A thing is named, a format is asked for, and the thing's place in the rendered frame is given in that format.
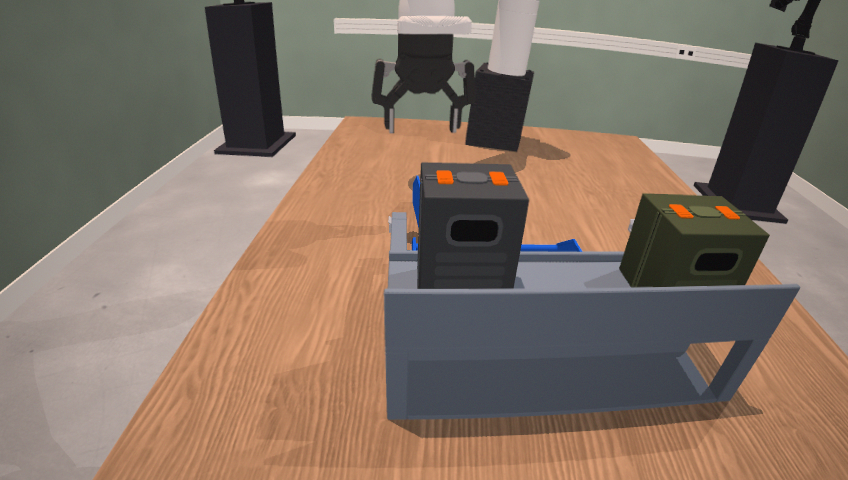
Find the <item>olive green case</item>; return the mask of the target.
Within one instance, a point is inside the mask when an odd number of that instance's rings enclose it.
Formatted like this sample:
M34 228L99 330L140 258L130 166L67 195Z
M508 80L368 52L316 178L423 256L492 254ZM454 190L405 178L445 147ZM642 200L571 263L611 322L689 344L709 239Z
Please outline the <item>olive green case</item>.
M746 285L769 236L722 196L642 193L619 270L631 287Z

